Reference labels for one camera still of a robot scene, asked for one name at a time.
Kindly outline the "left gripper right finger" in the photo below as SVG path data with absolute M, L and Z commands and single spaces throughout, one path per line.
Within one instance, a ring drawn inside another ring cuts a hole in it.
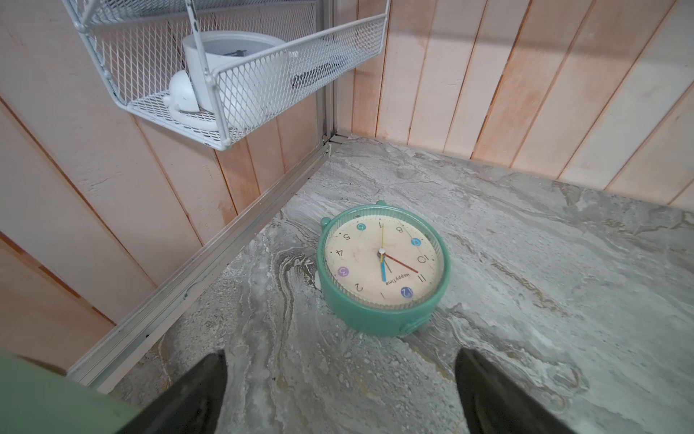
M 474 349 L 458 351 L 455 381 L 471 433 L 573 432 Z

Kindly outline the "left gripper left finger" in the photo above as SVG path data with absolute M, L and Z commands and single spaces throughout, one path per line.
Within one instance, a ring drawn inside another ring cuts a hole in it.
M 213 433 L 228 383 L 222 350 L 207 354 L 174 385 L 119 431 L 121 433 Z

